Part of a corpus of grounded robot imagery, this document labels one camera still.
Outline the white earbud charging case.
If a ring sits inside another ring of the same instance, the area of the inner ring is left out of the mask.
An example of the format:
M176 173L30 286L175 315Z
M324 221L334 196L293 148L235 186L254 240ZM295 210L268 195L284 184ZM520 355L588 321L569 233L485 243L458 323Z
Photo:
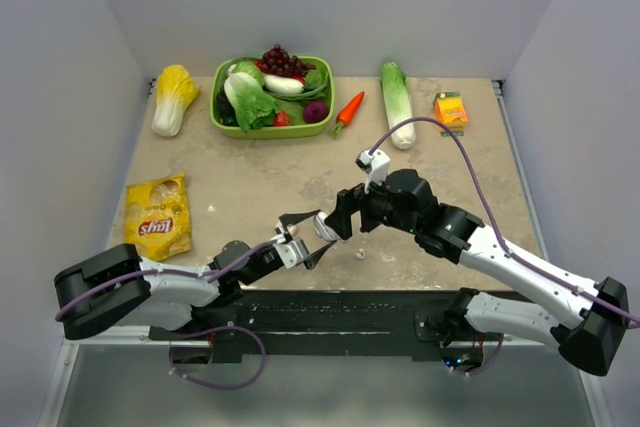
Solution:
M339 241L338 234L329 226L326 225L326 218L328 214L324 211L318 212L313 218L313 225L316 234L326 242Z

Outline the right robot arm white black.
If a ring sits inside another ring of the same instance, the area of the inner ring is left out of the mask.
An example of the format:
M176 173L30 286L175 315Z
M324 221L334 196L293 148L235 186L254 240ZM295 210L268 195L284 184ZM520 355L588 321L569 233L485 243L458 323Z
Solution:
M348 240L353 214L359 214L364 233L380 225L406 232L427 254L481 272L522 295L516 301L460 289L445 310L425 322L443 343L479 333L512 335L557 349L586 373L609 372L630 327L627 290L619 281L571 274L500 239L477 216L439 202L412 169L340 191L335 209L316 216L318 235Z

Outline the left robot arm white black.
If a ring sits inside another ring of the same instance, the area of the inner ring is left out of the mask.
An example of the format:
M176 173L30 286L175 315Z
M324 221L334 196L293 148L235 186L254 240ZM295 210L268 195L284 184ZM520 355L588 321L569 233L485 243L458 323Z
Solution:
M254 247L231 241L200 267L154 261L130 243L119 244L55 276L55 319L68 340L114 326L157 327L196 339L207 327L201 308L227 306L243 287L280 269L314 269L339 239L326 217L320 210L284 214L270 240Z

